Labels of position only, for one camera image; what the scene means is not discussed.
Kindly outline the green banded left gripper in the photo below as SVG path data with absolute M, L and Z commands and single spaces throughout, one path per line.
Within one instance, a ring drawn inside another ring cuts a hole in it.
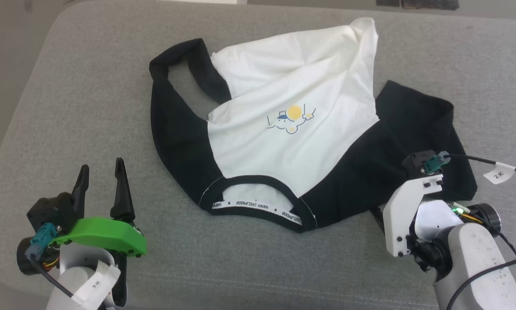
M 70 230 L 59 220 L 52 220 L 62 229 L 53 240 L 58 245 L 67 241 L 80 245 L 93 246 L 126 254 L 128 257 L 140 257 L 148 253 L 148 242 L 135 226 L 134 206 L 127 178 L 126 167 L 122 158 L 116 158 L 115 178 L 116 192 L 110 217 L 85 217 L 85 194 L 89 188 L 90 169 L 87 164 L 81 166 L 75 186 L 71 192 L 71 201 L 76 221 Z

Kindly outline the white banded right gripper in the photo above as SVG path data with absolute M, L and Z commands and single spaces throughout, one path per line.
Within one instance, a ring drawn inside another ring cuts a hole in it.
M 418 207 L 426 195 L 441 192 L 442 184 L 443 174 L 410 179 L 395 190 L 383 211 L 381 208 L 370 210 L 385 235 L 386 249 L 390 255 L 394 257 L 408 255 L 406 237 L 410 233 L 411 223 Z

